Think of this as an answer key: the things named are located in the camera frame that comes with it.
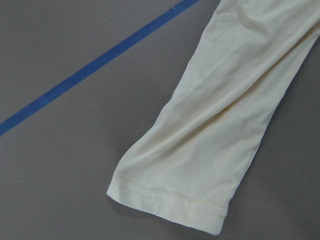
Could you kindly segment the cream long-sleeve printed shirt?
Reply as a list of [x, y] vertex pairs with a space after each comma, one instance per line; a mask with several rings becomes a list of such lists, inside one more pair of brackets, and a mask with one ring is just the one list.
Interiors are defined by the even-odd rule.
[[320, 35], [317, 0], [222, 0], [169, 102], [106, 194], [212, 235]]

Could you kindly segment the blue tape grid lines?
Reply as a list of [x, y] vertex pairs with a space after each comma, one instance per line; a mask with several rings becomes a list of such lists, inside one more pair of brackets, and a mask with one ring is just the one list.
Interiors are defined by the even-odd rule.
[[166, 12], [153, 19], [151, 22], [141, 27], [130, 36], [107, 50], [105, 53], [82, 67], [80, 70], [67, 77], [65, 80], [33, 100], [19, 111], [0, 123], [0, 135], [3, 136], [8, 131], [28, 119], [43, 107], [63, 95], [81, 81], [100, 70], [105, 65], [116, 59], [128, 49], [160, 29], [162, 26], [176, 18], [178, 15], [194, 6], [197, 0], [182, 0]]

